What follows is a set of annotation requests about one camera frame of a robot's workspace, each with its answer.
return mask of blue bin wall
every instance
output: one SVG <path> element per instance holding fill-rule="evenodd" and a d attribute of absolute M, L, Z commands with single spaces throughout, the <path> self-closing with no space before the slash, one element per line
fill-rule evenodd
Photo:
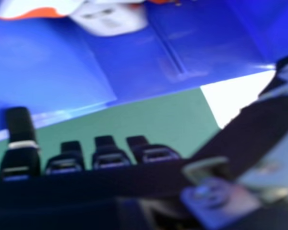
<path fill-rule="evenodd" d="M 146 6 L 150 25 L 116 37 L 69 19 L 0 21 L 0 131 L 8 107 L 27 106 L 42 127 L 265 71 L 288 54 L 288 0 Z"/>

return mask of white and orange object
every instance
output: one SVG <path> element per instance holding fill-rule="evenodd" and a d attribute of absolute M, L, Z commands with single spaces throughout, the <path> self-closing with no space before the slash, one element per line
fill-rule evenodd
<path fill-rule="evenodd" d="M 132 33 L 148 25 L 144 6 L 134 4 L 95 4 L 86 1 L 70 18 L 97 36 Z"/>
<path fill-rule="evenodd" d="M 0 19 L 61 18 L 70 15 L 85 0 L 0 0 Z"/>

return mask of orange stripe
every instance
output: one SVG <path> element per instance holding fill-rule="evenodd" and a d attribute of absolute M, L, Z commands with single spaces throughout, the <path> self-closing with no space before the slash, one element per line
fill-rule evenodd
<path fill-rule="evenodd" d="M 32 11 L 29 11 L 28 13 L 15 17 L 15 18 L 0 17 L 0 19 L 5 20 L 5 21 L 12 21 L 12 20 L 20 20 L 20 19 L 26 19 L 26 18 L 62 18 L 62 17 L 65 17 L 65 15 L 58 14 L 54 8 L 43 7 L 43 8 L 38 8 Z"/>

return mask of blue plastic container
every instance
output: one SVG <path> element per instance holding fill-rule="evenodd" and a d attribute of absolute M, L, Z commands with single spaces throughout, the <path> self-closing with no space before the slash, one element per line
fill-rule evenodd
<path fill-rule="evenodd" d="M 9 107 L 28 107 L 43 127 L 266 71 L 288 55 L 288 0 L 146 6 L 147 28 L 108 38 L 69 19 L 0 21 L 0 139 Z"/>

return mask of green surface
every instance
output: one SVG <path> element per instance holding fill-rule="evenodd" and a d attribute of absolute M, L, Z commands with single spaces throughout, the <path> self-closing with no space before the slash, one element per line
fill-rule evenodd
<path fill-rule="evenodd" d="M 43 167 L 50 157 L 59 154 L 61 142 L 79 140 L 86 165 L 91 168 L 93 138 L 97 136 L 113 135 L 117 145 L 129 153 L 125 138 L 145 135 L 151 143 L 169 145 L 183 157 L 189 157 L 217 130 L 210 108 L 197 89 L 118 106 L 42 128 L 37 137 L 42 148 Z M 5 149 L 6 141 L 0 142 L 0 160 Z"/>

